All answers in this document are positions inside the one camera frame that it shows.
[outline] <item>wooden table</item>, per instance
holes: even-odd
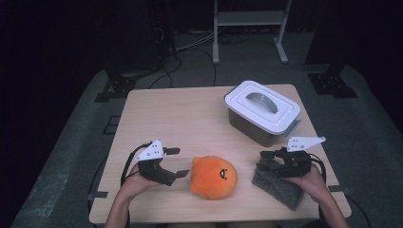
[[[292,85],[269,85],[276,92],[299,104],[301,124],[293,136],[317,135],[306,110]],[[129,93],[106,168],[89,219],[105,223],[114,197],[120,188],[120,176],[130,152],[142,143],[161,139],[164,147],[179,147],[181,153],[166,156],[161,166],[176,172],[191,169],[192,159],[207,155],[222,157],[237,169],[239,182],[226,199],[202,199],[189,191],[190,173],[172,186],[157,186],[136,197],[130,205],[132,222],[171,223],[203,221],[251,221],[318,218],[317,204],[305,196],[296,212],[252,184],[261,150],[285,146],[288,138],[278,139],[272,147],[262,147],[228,122],[224,95],[232,86],[133,90]],[[327,169],[327,184],[338,185],[333,168],[321,145],[307,150],[319,156]],[[345,217],[351,208],[342,192],[334,197]]]

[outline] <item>gray sponge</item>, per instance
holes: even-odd
[[[259,164],[265,167],[279,165],[274,160],[261,158]],[[296,184],[279,178],[273,171],[261,171],[256,168],[252,183],[272,195],[288,208],[296,211],[304,196],[303,190]]]

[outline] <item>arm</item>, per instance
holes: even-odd
[[[139,171],[138,165],[134,165],[131,169],[128,178],[126,178],[124,185],[122,185],[118,194],[116,194],[113,201],[112,208],[110,209],[109,216],[107,217],[105,228],[119,228],[125,227],[128,207],[130,202],[139,194],[152,186],[159,185],[159,183],[147,180],[137,173]]]
[[[314,164],[311,167],[311,172],[305,176],[301,178],[289,178],[287,180],[299,185],[311,196],[312,200],[319,204],[323,216],[331,227],[349,227],[335,198],[333,198]]]

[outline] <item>white plastic container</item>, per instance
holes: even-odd
[[[288,136],[299,124],[299,105],[267,86],[244,81],[225,97],[229,123],[262,146]]]

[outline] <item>plush toy face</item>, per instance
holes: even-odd
[[[219,200],[229,196],[237,182],[237,170],[230,162],[216,156],[193,159],[191,192],[208,200]]]

